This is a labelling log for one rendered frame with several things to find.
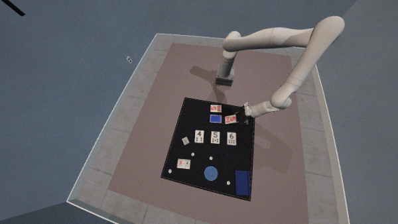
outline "black mat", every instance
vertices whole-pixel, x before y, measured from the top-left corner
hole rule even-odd
[[[221,105],[221,113],[211,112],[211,105]],[[246,125],[226,124],[225,118],[242,109],[234,105],[184,98],[161,177],[250,201],[254,118],[250,117]],[[211,115],[221,115],[221,123],[211,123]],[[212,116],[212,121],[217,122],[219,118]],[[220,132],[219,144],[211,143],[212,131]],[[202,138],[203,143],[195,142],[195,137],[197,140]],[[236,145],[228,145],[227,139],[232,144],[235,139]]]

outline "light blue disc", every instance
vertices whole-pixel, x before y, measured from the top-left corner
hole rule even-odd
[[[204,170],[204,177],[209,181],[215,180],[217,176],[218,176],[218,171],[214,166],[208,166]]]

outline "gray tile border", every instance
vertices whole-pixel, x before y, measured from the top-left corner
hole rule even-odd
[[[113,221],[117,220],[116,222],[118,223],[178,222],[206,224],[161,208],[156,208],[152,205],[147,205],[146,203],[112,191],[107,191],[106,189],[127,142],[129,133],[133,129],[135,120],[171,44],[174,42],[222,47],[222,40],[220,38],[171,34],[157,34],[154,37],[147,52],[127,83],[125,91],[123,91],[119,98],[115,109],[109,116],[71,192],[70,198],[68,198],[68,202],[75,205],[79,203],[85,204],[88,207],[85,209],[88,211],[90,210],[90,206],[92,206],[91,209],[95,207],[101,208],[102,212],[100,213],[103,213],[102,217]],[[289,55],[294,66],[303,49],[284,48],[255,51]],[[345,203],[345,196],[342,184],[339,183],[339,180],[342,181],[342,179],[340,167],[337,166],[336,168],[336,164],[338,165],[336,146],[334,144],[330,119],[328,119],[327,108],[325,110],[326,102],[321,102],[322,100],[324,101],[324,95],[316,67],[296,95],[302,128],[309,220],[310,223],[335,223],[338,222],[339,218],[337,216],[336,219],[336,214],[339,210],[338,207],[340,208],[339,215],[341,212],[344,213],[344,206],[337,206],[336,203],[341,204],[342,200]],[[336,202],[335,186],[337,186],[339,191],[336,194],[340,194],[338,202]]]

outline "white robotic arm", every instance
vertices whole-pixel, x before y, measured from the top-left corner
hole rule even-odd
[[[252,117],[286,109],[292,103],[290,94],[299,90],[315,63],[343,30],[344,20],[341,17],[328,17],[320,21],[315,28],[304,30],[267,28],[245,37],[241,37],[237,31],[230,32],[223,42],[223,58],[216,83],[232,84],[232,64],[239,50],[306,46],[296,66],[284,84],[272,95],[270,101],[254,106],[248,103],[244,105],[245,115]]]

